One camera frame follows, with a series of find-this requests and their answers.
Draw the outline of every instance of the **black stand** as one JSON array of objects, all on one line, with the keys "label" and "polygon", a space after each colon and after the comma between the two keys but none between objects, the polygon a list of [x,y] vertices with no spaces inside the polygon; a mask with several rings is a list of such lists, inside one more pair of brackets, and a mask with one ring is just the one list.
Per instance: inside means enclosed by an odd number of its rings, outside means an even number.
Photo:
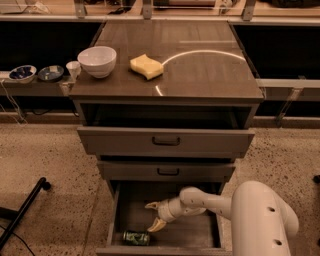
[{"label": "black stand", "polygon": [[46,178],[41,178],[38,181],[37,185],[31,191],[31,193],[29,194],[28,198],[24,201],[19,211],[14,211],[14,210],[0,207],[0,218],[11,220],[10,224],[8,225],[8,227],[0,237],[0,251],[2,250],[5,243],[8,241],[9,237],[13,233],[16,226],[19,224],[19,221],[27,212],[28,208],[30,207],[30,205],[38,195],[41,188],[43,188],[44,190],[48,190],[50,189],[50,187],[51,185],[49,182],[46,181]]}]

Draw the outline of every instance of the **white bowl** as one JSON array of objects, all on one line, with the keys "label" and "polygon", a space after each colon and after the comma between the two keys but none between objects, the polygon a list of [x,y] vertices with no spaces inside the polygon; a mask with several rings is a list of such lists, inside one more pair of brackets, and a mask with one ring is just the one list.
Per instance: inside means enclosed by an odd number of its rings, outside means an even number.
[{"label": "white bowl", "polygon": [[28,84],[33,79],[37,69],[31,65],[24,65],[11,70],[9,78],[21,84]]},{"label": "white bowl", "polygon": [[79,53],[81,67],[96,78],[107,77],[116,65],[117,52],[107,46],[94,46]]}]

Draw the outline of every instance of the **drawer handle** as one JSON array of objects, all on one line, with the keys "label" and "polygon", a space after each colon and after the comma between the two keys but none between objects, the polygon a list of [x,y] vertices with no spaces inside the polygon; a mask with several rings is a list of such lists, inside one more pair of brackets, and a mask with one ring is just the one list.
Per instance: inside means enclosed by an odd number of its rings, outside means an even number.
[{"label": "drawer handle", "polygon": [[161,176],[178,176],[180,173],[180,169],[174,169],[174,170],[161,170],[160,168],[157,168],[158,175]]},{"label": "drawer handle", "polygon": [[152,137],[152,143],[157,146],[179,146],[180,138],[176,137],[174,140],[164,140],[156,137]]}]

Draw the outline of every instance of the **cabinet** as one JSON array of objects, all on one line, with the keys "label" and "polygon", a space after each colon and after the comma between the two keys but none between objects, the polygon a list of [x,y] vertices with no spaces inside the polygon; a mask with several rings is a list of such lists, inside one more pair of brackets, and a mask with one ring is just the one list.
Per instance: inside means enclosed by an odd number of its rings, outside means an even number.
[{"label": "cabinet", "polygon": [[[249,129],[263,96],[227,22],[108,21],[96,45],[117,50],[105,79],[82,72],[70,97],[82,120],[78,133],[96,155],[115,200],[106,248],[98,255],[230,255],[210,212],[181,218],[130,247],[127,229],[146,230],[151,201],[184,186],[221,193],[236,158],[254,137]],[[141,54],[166,63],[147,81],[129,60]]]}]

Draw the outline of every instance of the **cabinet top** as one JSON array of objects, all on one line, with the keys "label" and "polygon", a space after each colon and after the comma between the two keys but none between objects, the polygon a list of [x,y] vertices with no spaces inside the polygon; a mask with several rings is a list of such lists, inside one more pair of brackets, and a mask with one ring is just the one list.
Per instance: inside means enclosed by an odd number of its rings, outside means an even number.
[{"label": "cabinet top", "polygon": [[[112,20],[96,42],[102,45],[117,51],[115,69],[104,79],[82,71],[73,99],[263,99],[227,22]],[[142,54],[164,64],[164,73],[146,80],[133,72],[130,60]]]}]

